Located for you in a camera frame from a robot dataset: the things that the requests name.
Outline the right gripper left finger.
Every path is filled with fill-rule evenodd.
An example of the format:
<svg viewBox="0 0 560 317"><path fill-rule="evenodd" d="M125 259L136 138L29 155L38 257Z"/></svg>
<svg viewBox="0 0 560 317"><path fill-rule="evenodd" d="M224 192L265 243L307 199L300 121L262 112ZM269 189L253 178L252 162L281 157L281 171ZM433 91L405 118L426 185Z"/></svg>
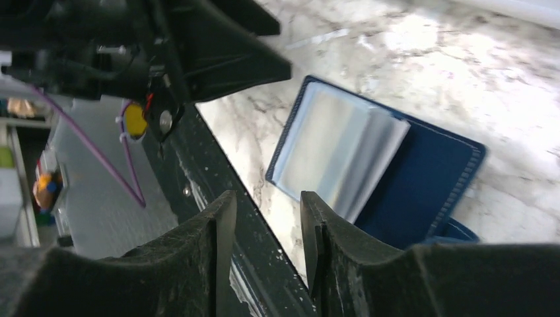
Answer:
<svg viewBox="0 0 560 317"><path fill-rule="evenodd" d="M205 220L178 225L120 258L92 260L63 248L1 249L2 316L213 316Z"/></svg>

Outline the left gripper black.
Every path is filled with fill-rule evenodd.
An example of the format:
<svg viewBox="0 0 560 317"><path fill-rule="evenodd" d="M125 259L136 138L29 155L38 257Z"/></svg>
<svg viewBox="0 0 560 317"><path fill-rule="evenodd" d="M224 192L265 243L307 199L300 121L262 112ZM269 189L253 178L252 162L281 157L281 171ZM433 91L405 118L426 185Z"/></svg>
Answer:
<svg viewBox="0 0 560 317"><path fill-rule="evenodd" d="M164 141L184 113L179 1L2 1L1 94L46 93L140 101Z"/></svg>

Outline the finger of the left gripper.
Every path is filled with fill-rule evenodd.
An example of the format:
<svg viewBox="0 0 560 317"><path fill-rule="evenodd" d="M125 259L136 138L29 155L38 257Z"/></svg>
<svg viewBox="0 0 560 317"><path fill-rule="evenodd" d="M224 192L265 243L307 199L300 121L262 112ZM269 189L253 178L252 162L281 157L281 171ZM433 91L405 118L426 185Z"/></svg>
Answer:
<svg viewBox="0 0 560 317"><path fill-rule="evenodd" d="M260 40L281 25L256 1L167 1L166 15L194 102L292 77L291 62Z"/></svg>

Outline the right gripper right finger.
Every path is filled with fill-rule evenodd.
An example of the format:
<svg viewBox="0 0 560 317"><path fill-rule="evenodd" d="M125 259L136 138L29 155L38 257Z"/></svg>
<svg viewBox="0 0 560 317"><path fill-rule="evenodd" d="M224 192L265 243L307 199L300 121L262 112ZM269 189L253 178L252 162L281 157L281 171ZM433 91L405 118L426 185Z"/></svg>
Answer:
<svg viewBox="0 0 560 317"><path fill-rule="evenodd" d="M320 316L558 316L556 244L416 244L398 250L314 192L300 216Z"/></svg>

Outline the blue leather card holder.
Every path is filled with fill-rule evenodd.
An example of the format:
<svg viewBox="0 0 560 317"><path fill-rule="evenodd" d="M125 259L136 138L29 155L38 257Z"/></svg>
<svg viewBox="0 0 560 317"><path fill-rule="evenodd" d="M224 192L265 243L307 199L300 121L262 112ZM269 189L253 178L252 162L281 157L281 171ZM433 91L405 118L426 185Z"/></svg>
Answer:
<svg viewBox="0 0 560 317"><path fill-rule="evenodd" d="M317 193L340 217L393 247L477 242L452 218L483 144L318 77L305 77L266 172L296 201Z"/></svg>

